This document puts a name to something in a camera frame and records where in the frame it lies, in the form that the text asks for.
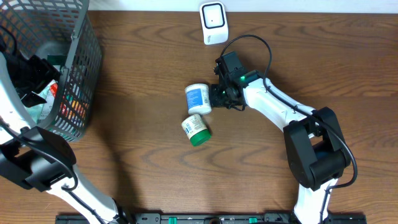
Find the red white small packet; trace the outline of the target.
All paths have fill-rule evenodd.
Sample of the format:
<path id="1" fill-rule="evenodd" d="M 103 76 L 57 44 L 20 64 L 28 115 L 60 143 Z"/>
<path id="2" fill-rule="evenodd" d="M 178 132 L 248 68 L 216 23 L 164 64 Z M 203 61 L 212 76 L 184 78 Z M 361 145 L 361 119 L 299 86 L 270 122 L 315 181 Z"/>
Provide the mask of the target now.
<path id="1" fill-rule="evenodd" d="M 56 97 L 57 90 L 58 90 L 58 84 L 57 83 L 54 83 L 54 84 L 52 84 L 50 86 L 50 92 L 51 92 L 53 97 Z"/>

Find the green white package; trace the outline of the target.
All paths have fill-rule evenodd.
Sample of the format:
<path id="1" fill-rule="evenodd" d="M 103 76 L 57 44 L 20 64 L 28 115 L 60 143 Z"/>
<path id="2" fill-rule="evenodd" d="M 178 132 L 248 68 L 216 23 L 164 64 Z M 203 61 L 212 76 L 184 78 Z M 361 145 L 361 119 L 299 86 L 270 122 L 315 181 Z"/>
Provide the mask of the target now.
<path id="1" fill-rule="evenodd" d="M 66 55 L 47 55 L 47 61 L 53 66 L 64 66 L 67 60 Z"/>

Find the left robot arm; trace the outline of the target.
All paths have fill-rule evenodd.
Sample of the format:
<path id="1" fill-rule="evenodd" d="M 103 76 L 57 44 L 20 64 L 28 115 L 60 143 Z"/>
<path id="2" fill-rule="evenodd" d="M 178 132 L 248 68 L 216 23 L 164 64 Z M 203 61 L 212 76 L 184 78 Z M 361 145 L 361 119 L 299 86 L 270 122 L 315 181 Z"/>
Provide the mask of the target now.
<path id="1" fill-rule="evenodd" d="M 1 108 L 23 96 L 36 100 L 60 72 L 36 55 L 25 59 L 1 51 Z M 76 157 L 64 138 L 38 126 L 16 127 L 1 114 L 7 137 L 1 140 L 1 176 L 23 189 L 54 195 L 79 211 L 89 223 L 135 223 L 134 217 L 110 196 L 100 192 L 79 171 Z"/>

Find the green lid jar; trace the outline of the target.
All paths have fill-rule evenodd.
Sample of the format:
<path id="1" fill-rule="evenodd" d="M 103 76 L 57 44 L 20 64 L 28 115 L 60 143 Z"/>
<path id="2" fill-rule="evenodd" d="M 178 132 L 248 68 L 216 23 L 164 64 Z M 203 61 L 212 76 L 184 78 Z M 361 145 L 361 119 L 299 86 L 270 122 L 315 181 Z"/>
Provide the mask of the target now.
<path id="1" fill-rule="evenodd" d="M 182 129 L 193 146 L 200 146 L 211 139 L 211 133 L 199 114 L 182 121 Z"/>

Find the white jar blue label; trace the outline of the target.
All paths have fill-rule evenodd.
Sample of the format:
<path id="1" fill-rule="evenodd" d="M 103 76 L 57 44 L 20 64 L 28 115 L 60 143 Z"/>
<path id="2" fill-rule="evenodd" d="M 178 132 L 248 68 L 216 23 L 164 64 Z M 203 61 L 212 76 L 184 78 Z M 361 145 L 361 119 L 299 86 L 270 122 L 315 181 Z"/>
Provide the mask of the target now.
<path id="1" fill-rule="evenodd" d="M 205 115 L 211 112 L 209 86 L 204 83 L 189 85 L 185 88 L 188 113 Z"/>

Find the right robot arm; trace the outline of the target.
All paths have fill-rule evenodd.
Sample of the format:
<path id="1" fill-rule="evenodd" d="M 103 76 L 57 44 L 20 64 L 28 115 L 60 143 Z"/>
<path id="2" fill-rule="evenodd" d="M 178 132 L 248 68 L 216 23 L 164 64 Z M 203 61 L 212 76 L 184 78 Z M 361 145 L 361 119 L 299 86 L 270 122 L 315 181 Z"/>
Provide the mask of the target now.
<path id="1" fill-rule="evenodd" d="M 283 132 L 289 168 L 299 183 L 295 220 L 324 223 L 331 191 L 341 187 L 338 179 L 348 166 L 357 166 L 336 114 L 328 107 L 316 110 L 295 101 L 260 71 L 248 71 L 235 52 L 215 62 L 219 82 L 211 85 L 211 106 L 250 107 Z"/>

